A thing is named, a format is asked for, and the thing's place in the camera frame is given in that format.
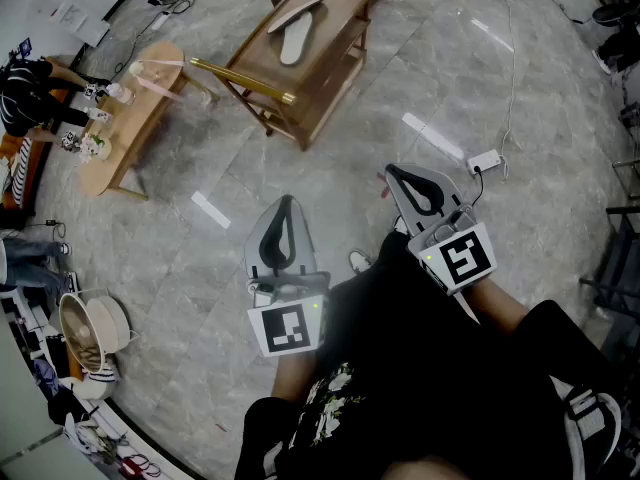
bottle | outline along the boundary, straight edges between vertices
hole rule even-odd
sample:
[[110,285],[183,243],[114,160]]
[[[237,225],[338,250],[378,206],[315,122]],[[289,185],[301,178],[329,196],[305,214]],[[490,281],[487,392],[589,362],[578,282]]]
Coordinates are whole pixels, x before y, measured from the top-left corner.
[[131,105],[136,98],[131,89],[122,87],[120,84],[107,85],[107,94],[124,105]]
[[100,110],[99,108],[95,107],[84,107],[84,113],[89,116],[89,119],[93,119],[98,123],[104,123],[107,126],[111,124],[111,121],[113,119],[113,116],[109,114],[109,112],[105,112],[104,110]]

gray tile floor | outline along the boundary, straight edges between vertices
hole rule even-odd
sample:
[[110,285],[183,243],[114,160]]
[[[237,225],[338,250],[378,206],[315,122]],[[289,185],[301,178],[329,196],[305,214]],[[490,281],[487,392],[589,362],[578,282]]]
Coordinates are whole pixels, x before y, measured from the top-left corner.
[[[597,6],[559,1],[577,19]],[[138,48],[166,39],[187,58],[225,63],[270,8],[269,0],[197,0]],[[83,68],[110,76],[155,13],[145,0],[129,0]],[[243,244],[257,217],[293,194],[318,262],[337,283],[351,275],[346,251],[375,254],[393,220],[376,177],[386,163],[436,168],[475,195],[479,186],[464,166],[402,117],[414,114],[468,156],[499,149],[512,44],[510,175],[487,172],[477,205],[499,262],[493,277],[525,304],[554,298],[576,322],[586,317],[589,297],[577,279],[600,257],[604,207],[622,201],[610,164],[626,156],[629,142],[589,52],[607,31],[570,23],[550,0],[381,0],[372,20],[366,68],[306,153],[283,137],[267,138],[213,77],[187,68],[222,99],[203,108],[187,88],[187,101],[171,107],[125,179],[148,202],[89,199],[76,181],[76,157],[53,151],[47,163],[38,219],[67,224],[83,287],[107,286],[142,334],[119,354],[115,400],[208,478],[233,476],[244,412],[268,393],[275,371],[259,355],[245,313]],[[196,190],[230,219],[228,230],[191,202]]]

small wooden table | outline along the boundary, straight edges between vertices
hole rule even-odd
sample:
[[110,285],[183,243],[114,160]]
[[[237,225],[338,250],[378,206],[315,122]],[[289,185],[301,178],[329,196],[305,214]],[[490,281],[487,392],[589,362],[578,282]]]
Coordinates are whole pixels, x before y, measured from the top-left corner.
[[[184,61],[184,53],[172,43],[154,43],[145,48],[138,60],[177,60]],[[211,94],[214,100],[218,96],[197,81],[189,77],[181,66],[143,63],[141,77],[174,93],[179,93],[187,82],[200,90]],[[138,153],[147,141],[160,117],[171,103],[171,99],[142,87],[136,78],[126,71],[118,82],[131,89],[136,98],[132,105],[123,105],[110,96],[104,96],[98,108],[113,116],[111,126],[90,121],[84,133],[97,134],[111,141],[112,151],[106,160],[92,158],[79,169],[80,185],[87,195],[98,196],[105,190],[114,190],[123,194],[147,200],[148,197],[120,187],[120,182],[129,167],[137,159]]]
[[282,0],[258,25],[226,67],[201,59],[191,64],[214,73],[260,121],[306,150],[362,69],[370,0],[324,0],[312,11],[313,25],[302,58],[280,63],[283,33],[269,26],[310,0]]

white cable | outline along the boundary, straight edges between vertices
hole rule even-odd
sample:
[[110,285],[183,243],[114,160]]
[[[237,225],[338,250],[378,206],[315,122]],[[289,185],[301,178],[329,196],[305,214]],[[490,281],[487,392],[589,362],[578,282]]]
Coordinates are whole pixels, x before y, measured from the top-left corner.
[[502,144],[500,146],[500,159],[504,162],[504,173],[503,179],[507,179],[509,177],[509,162],[507,162],[507,158],[504,156],[504,143],[507,140],[507,135],[511,133],[511,108],[513,107],[514,100],[514,91],[516,84],[516,43],[513,40],[513,30],[511,29],[511,5],[509,4],[509,0],[504,0],[507,4],[507,8],[509,9],[509,34],[511,35],[511,48],[513,48],[513,69],[511,70],[511,100],[509,101],[509,111],[508,115],[508,126],[507,131],[504,133],[502,137]]

shoe insole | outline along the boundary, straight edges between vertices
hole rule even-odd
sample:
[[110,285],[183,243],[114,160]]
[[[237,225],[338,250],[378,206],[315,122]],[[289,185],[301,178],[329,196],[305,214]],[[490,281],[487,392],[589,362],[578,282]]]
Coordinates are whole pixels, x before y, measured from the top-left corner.
[[287,14],[285,14],[282,18],[275,21],[273,25],[269,27],[269,29],[267,30],[267,34],[273,34],[274,32],[277,32],[282,27],[284,27],[288,23],[291,23],[293,20],[295,20],[304,11],[309,10],[311,7],[313,7],[316,4],[319,4],[322,1],[323,0],[309,0],[306,4],[303,4],[300,7],[296,7],[292,11],[289,11]]
[[284,29],[284,43],[280,53],[282,64],[291,66],[300,60],[312,23],[311,13],[307,11]]

